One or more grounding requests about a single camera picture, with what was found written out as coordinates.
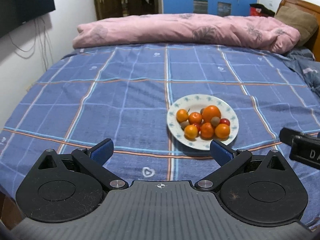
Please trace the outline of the orange mandarin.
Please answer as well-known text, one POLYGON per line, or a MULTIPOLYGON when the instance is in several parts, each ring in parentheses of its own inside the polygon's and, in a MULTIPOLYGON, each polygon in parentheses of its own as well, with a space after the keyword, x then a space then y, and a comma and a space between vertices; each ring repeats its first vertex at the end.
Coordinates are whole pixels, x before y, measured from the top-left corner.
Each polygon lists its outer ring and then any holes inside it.
POLYGON ((215 128, 215 135, 219 139, 226 139, 230 135, 230 127, 227 124, 219 124, 215 128))
POLYGON ((198 136, 198 128, 195 125, 188 125, 184 128, 184 136, 188 140, 194 140, 198 136))

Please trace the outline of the large orange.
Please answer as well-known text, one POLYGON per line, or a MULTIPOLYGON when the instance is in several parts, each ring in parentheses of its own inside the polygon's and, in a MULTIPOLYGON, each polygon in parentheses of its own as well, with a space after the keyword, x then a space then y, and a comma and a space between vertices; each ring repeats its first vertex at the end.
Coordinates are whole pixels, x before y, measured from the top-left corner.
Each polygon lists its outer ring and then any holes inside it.
POLYGON ((219 119, 221 118, 221 112, 217 106, 209 105, 204 108, 202 112, 204 122, 211 122, 211 119, 214 117, 218 117, 219 119))

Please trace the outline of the mandarin front on plate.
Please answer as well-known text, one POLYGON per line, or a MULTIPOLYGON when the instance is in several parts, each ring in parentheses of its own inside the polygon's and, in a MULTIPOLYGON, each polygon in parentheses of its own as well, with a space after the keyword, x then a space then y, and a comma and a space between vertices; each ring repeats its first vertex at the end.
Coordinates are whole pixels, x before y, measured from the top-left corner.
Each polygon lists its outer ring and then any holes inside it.
POLYGON ((205 140, 212 139, 215 134, 215 129, 210 122, 202 124, 200 128, 200 136, 205 140))

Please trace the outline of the orange mandarin on bed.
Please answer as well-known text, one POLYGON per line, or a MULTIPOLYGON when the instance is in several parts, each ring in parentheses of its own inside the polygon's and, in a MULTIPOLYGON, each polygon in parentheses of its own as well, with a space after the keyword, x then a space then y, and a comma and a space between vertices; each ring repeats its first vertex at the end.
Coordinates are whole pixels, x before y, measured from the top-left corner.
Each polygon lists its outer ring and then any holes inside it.
POLYGON ((188 140, 194 140, 198 136, 198 128, 195 125, 188 125, 184 128, 184 136, 188 140))

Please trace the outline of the small mandarin behind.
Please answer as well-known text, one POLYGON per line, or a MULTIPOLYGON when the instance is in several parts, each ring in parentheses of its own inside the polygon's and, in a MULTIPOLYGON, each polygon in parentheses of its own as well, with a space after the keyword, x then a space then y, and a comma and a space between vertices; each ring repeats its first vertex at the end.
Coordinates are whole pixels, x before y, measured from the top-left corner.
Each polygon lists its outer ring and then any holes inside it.
POLYGON ((190 113, 188 116, 189 124, 201 124, 202 123, 202 114, 199 112, 190 113))

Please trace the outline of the brown longan on bed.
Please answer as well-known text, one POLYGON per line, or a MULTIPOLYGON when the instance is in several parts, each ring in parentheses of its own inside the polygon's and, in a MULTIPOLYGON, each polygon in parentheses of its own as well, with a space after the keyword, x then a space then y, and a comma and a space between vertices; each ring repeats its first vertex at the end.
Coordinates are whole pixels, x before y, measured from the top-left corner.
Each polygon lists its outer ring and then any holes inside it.
POLYGON ((187 120, 187 121, 183 121, 183 122, 181 122, 180 123, 180 127, 181 127, 181 129, 185 129, 187 126, 189 126, 190 124, 189 124, 189 121, 187 120))

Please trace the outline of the yellow-orange fruit with stem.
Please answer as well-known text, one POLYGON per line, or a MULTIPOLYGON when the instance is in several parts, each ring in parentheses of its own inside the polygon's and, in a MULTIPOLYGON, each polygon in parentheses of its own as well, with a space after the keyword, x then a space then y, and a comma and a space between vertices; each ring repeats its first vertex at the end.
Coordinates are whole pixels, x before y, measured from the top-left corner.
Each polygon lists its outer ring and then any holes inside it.
POLYGON ((176 120, 179 122, 179 123, 182 123, 182 122, 185 122, 187 121, 189 118, 189 113, 187 110, 185 109, 179 109, 177 112, 176 112, 176 120))

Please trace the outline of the white floral plate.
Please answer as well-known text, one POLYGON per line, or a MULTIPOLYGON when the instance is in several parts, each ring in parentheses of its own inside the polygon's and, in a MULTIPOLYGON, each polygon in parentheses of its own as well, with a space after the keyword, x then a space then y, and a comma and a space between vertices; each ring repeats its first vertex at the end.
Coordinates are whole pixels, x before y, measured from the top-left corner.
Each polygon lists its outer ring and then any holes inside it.
POLYGON ((225 145, 229 145, 231 142, 235 140, 239 132, 239 120, 234 109, 232 109, 232 107, 228 103, 224 102, 220 98, 217 98, 211 95, 205 95, 205 94, 191 94, 176 100, 168 110, 167 126, 169 128, 171 135, 178 142, 190 148, 201 150, 201 151, 209 150, 210 143, 213 139, 216 139, 224 143, 225 145), (180 123, 176 120, 176 112, 179 109, 185 109, 188 111, 189 114, 193 112, 200 113, 200 110, 202 108, 206 108, 209 105, 215 105, 219 108, 221 112, 220 119, 226 118, 230 121, 231 125, 230 125, 229 137, 226 139, 219 139, 214 134, 212 139, 205 140, 201 138, 200 133, 198 133, 198 136, 194 140, 188 140, 184 136, 184 130, 181 129, 180 123))

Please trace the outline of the blue plaid bedsheet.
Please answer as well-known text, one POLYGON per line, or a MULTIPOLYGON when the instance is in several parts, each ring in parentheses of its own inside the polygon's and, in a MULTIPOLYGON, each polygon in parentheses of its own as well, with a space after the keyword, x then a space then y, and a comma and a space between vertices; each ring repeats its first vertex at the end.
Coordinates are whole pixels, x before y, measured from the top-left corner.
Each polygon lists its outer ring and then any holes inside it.
POLYGON ((105 167, 126 181, 198 181, 217 163, 167 127, 169 107, 190 94, 215 96, 234 109, 234 148, 288 156, 280 130, 318 133, 319 98, 285 62, 266 51, 208 44, 75 50, 35 82, 6 122, 1 191, 14 197, 45 149, 67 154, 106 138, 115 152, 105 167))

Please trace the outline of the dark blue blanket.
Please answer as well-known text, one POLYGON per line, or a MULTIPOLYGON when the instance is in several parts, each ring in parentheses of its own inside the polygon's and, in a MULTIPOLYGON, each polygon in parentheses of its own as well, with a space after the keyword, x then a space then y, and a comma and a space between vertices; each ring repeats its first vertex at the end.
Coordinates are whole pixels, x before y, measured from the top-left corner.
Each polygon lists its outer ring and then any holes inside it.
POLYGON ((305 47, 294 48, 284 55, 286 66, 296 72, 308 87, 320 96, 320 65, 314 54, 305 47))

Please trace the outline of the wooden headboard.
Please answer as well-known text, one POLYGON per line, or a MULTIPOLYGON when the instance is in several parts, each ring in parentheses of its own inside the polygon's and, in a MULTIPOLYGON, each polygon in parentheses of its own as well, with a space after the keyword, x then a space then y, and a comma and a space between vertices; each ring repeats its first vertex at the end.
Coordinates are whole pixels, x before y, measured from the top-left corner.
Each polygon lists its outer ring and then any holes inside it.
POLYGON ((303 0, 281 0, 275 18, 300 33, 295 47, 306 47, 319 62, 319 5, 303 0))

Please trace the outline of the pink folded quilt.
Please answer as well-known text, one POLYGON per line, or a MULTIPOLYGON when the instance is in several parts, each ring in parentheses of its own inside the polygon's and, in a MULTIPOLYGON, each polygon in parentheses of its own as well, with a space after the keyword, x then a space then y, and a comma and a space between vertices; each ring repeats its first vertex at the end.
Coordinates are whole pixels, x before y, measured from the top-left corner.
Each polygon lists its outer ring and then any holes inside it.
POLYGON ((273 17, 210 14, 153 14, 107 18, 77 27, 73 48, 120 44, 201 43, 290 51, 300 40, 297 29, 273 17))

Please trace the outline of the brown pillow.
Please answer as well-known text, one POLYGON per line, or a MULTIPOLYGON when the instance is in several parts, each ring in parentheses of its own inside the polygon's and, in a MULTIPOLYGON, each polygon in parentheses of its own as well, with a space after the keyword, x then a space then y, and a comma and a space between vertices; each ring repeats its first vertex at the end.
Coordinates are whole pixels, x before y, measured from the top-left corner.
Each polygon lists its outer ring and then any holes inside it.
POLYGON ((304 46, 319 28, 317 18, 313 14, 296 8, 282 6, 274 18, 299 31, 300 40, 297 47, 304 46))

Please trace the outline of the black and red bag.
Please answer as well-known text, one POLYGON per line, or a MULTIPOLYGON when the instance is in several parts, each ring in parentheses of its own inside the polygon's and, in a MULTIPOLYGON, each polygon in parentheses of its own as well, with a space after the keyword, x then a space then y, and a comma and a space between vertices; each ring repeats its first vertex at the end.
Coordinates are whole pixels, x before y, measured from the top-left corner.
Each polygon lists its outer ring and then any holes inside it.
POLYGON ((274 17, 275 12, 267 9, 263 4, 252 3, 249 5, 249 16, 274 17))

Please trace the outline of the black wall television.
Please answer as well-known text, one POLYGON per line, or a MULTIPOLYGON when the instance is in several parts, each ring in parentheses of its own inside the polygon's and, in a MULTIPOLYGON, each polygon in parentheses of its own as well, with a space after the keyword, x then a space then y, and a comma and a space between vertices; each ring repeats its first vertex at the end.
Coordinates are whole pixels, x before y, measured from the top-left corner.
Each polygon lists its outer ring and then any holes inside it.
POLYGON ((1 37, 24 23, 55 10, 54 0, 0 0, 1 37))

